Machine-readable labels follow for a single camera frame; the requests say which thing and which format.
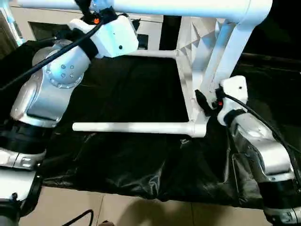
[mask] white metal bar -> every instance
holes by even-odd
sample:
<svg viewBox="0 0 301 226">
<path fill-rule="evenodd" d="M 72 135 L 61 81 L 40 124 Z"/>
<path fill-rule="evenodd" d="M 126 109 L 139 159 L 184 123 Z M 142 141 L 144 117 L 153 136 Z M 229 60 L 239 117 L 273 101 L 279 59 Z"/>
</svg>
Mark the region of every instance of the white metal bar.
<svg viewBox="0 0 301 226">
<path fill-rule="evenodd" d="M 251 1 L 265 5 L 268 0 L 99 0 L 92 5 L 110 4 L 118 12 L 215 17 L 239 22 Z M 18 0 L 18 3 L 25 8 L 78 9 L 74 0 Z"/>
<path fill-rule="evenodd" d="M 74 131 L 187 134 L 204 137 L 206 124 L 190 122 L 76 122 Z"/>
<path fill-rule="evenodd" d="M 79 9 L 75 0 L 17 0 L 24 8 Z"/>
<path fill-rule="evenodd" d="M 160 57 L 160 58 L 176 58 L 176 50 L 137 50 L 136 52 L 127 54 L 128 56 L 137 57 Z"/>
</svg>

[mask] tiled floor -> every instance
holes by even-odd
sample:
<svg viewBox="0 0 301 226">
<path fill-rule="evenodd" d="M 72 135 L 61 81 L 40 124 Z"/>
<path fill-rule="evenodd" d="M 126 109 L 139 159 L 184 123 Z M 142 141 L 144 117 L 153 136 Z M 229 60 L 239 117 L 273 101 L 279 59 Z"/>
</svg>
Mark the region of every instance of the tiled floor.
<svg viewBox="0 0 301 226">
<path fill-rule="evenodd" d="M 116 194 L 48 188 L 42 190 L 37 208 L 20 226 L 61 226 L 93 209 L 93 226 L 112 221 L 116 226 L 269 226 L 261 210 L 200 203 L 144 200 Z M 90 216 L 75 226 L 88 226 Z"/>
</svg>

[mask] cable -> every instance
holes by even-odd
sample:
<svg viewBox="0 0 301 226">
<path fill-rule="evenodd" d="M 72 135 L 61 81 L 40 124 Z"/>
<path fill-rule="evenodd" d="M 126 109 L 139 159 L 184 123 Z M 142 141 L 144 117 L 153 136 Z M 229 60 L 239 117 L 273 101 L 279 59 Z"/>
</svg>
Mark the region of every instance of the cable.
<svg viewBox="0 0 301 226">
<path fill-rule="evenodd" d="M 72 219 L 71 221 L 67 222 L 66 224 L 62 225 L 62 226 L 69 226 L 72 225 L 73 223 L 75 223 L 76 221 L 78 221 L 79 219 L 83 218 L 85 215 L 87 215 L 88 213 L 91 213 L 91 218 L 90 218 L 90 223 L 89 226 L 92 226 L 92 222 L 93 222 L 93 218 L 94 218 L 94 212 L 93 210 L 87 210 L 85 212 L 83 212 L 82 214 L 80 214 L 79 216 L 77 216 L 76 218 Z"/>
<path fill-rule="evenodd" d="M 282 137 L 282 135 L 280 133 L 278 133 L 276 129 L 274 129 L 274 127 L 272 127 L 267 121 L 265 121 L 258 113 L 256 113 L 256 111 L 254 111 L 248 105 L 246 105 L 245 103 L 241 102 L 240 100 L 238 100 L 235 97 L 232 97 L 232 96 L 230 96 L 228 94 L 224 93 L 224 96 L 226 98 L 229 98 L 229 99 L 233 100 L 234 102 L 240 104 L 241 106 L 243 106 L 245 109 L 248 110 L 249 113 L 251 113 L 252 115 L 254 115 L 257 119 L 259 119 L 264 125 L 266 125 L 272 131 L 272 133 L 276 137 L 276 139 L 279 140 L 279 142 L 283 145 L 283 147 L 289 153 L 289 156 L 290 156 L 290 159 L 291 159 L 291 163 L 292 163 L 292 166 L 293 166 L 294 171 L 295 171 L 296 179 L 298 181 L 299 186 L 301 186 L 301 172 L 300 172 L 300 170 L 298 170 L 298 168 L 299 168 L 298 167 L 298 163 L 297 163 L 297 160 L 295 159 L 294 155 L 292 155 L 291 149 L 293 149 L 294 151 L 298 152 L 299 154 L 301 154 L 301 151 L 298 150 L 297 148 L 295 148 L 294 146 L 292 146 L 291 144 L 287 143 L 284 140 L 284 138 Z"/>
<path fill-rule="evenodd" d="M 13 79 L 12 81 L 10 81 L 8 84 L 4 85 L 3 87 L 0 88 L 0 91 L 4 91 L 5 89 L 7 89 L 8 87 L 10 87 L 11 85 L 13 85 L 14 83 L 16 83 L 17 81 L 21 80 L 22 78 L 28 77 L 30 75 L 32 75 L 33 73 L 37 72 L 38 70 L 40 70 L 42 67 L 46 66 L 47 64 L 49 64 L 50 62 L 54 61 L 55 59 L 57 59 L 58 57 L 60 57 L 61 55 L 65 54 L 66 52 L 68 52 L 69 50 L 73 49 L 74 47 L 78 46 L 81 42 L 83 42 L 85 39 L 89 39 L 92 35 L 94 35 L 99 28 L 103 25 L 103 21 L 101 21 L 99 24 L 97 24 L 92 30 L 90 30 L 88 33 L 86 33 L 84 36 L 82 36 L 81 38 L 79 38 L 78 40 L 76 40 L 75 42 L 63 47 L 60 51 L 54 53 L 53 55 L 47 57 L 46 59 L 42 60 L 41 62 L 39 62 L 38 64 L 36 64 L 35 66 L 33 66 L 31 69 L 29 69 L 28 71 L 24 72 L 23 74 L 19 75 L 18 77 L 16 77 L 15 79 Z"/>
</svg>

